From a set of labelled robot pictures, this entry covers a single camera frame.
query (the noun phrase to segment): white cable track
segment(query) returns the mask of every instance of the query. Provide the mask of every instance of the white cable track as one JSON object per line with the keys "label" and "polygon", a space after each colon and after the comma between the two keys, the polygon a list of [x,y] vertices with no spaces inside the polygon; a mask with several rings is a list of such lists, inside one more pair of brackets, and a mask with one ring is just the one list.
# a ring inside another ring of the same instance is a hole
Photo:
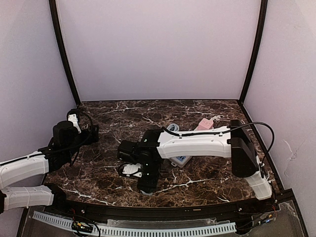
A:
{"label": "white cable track", "polygon": [[[58,217],[34,211],[33,219],[47,223],[66,231],[72,231],[72,219]],[[147,229],[126,229],[109,227],[98,224],[103,237],[207,237],[236,232],[235,223],[227,223],[216,226],[206,226],[185,229],[147,230]],[[92,236],[98,236],[98,230],[93,226]]]}

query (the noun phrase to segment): pink object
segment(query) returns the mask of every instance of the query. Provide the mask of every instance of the pink object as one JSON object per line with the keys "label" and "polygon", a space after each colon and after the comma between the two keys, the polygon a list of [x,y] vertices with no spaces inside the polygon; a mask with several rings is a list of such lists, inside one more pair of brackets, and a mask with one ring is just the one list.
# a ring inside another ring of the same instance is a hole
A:
{"label": "pink object", "polygon": [[201,131],[201,130],[209,130],[209,129],[212,129],[213,128],[213,125],[214,125],[214,122],[213,120],[208,120],[206,118],[203,118],[201,120],[201,122],[199,122],[196,130],[197,131]]}

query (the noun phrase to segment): brown marble table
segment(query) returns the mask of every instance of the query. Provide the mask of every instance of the brown marble table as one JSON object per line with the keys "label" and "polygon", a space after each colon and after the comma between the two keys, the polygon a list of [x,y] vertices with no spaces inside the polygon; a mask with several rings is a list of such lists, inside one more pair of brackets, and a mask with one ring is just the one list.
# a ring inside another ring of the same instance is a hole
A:
{"label": "brown marble table", "polygon": [[[180,207],[218,204],[254,198],[244,179],[231,173],[231,160],[194,157],[183,168],[165,160],[157,191],[140,194],[136,178],[120,177],[117,159],[121,140],[139,141],[150,128],[176,123],[180,130],[193,130],[203,118],[213,119],[214,127],[228,125],[231,119],[247,120],[234,100],[157,100],[83,102],[81,110],[100,126],[100,141],[82,147],[73,167],[64,165],[48,174],[45,182],[58,184],[70,200],[94,204],[133,207]],[[263,153],[252,130],[248,129],[260,159]],[[273,186],[277,185],[269,165]]]}

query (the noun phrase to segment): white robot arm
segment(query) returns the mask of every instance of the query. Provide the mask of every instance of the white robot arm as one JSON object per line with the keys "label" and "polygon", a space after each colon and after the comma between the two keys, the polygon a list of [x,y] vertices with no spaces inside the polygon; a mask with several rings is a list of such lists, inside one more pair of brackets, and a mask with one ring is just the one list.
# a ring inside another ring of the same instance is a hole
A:
{"label": "white robot arm", "polygon": [[[90,120],[90,129],[81,130],[79,114]],[[27,156],[0,162],[0,214],[3,211],[35,205],[52,205],[57,199],[66,198],[56,185],[38,187],[9,187],[26,178],[58,170],[63,165],[72,165],[72,156],[81,146],[98,141],[98,126],[93,125],[90,117],[78,110],[67,114],[67,121],[59,122],[53,128],[53,138],[47,147]]]}
{"label": "white robot arm", "polygon": [[155,191],[163,159],[179,156],[232,158],[233,174],[248,182],[258,200],[270,198],[272,188],[251,139],[242,128],[230,132],[230,129],[240,125],[240,121],[232,120],[230,127],[205,131],[148,130],[139,143],[122,141],[118,158],[140,167],[132,169],[129,165],[126,168],[140,177],[137,187],[145,194]]}

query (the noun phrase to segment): white wall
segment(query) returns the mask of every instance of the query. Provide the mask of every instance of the white wall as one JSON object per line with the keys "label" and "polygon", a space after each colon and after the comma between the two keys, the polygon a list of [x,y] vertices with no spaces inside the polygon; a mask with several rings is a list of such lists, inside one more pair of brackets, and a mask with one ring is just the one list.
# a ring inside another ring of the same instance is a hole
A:
{"label": "white wall", "polygon": [[[316,2],[269,1],[245,106],[276,132],[272,158],[316,237]],[[267,130],[259,128],[266,144]]]}
{"label": "white wall", "polygon": [[59,0],[83,101],[238,99],[260,0]]}
{"label": "white wall", "polygon": [[[47,146],[52,127],[75,103],[59,56],[47,0],[0,2],[0,161]],[[19,185],[40,184],[41,177]],[[14,237],[22,209],[0,215]]]}

